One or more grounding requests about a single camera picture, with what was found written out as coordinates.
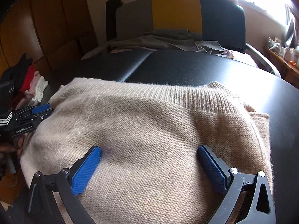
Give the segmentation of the person's left hand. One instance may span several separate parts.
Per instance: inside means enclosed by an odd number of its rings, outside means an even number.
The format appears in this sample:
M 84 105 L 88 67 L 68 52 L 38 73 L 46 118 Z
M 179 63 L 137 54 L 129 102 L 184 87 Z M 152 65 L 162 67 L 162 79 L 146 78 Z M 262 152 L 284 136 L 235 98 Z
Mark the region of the person's left hand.
M 16 138 L 16 146 L 11 145 L 10 143 L 4 140 L 4 137 L 1 136 L 1 153 L 13 153 L 15 152 L 17 157 L 20 158 L 23 152 L 23 144 L 25 140 L 25 135 L 20 135 Z

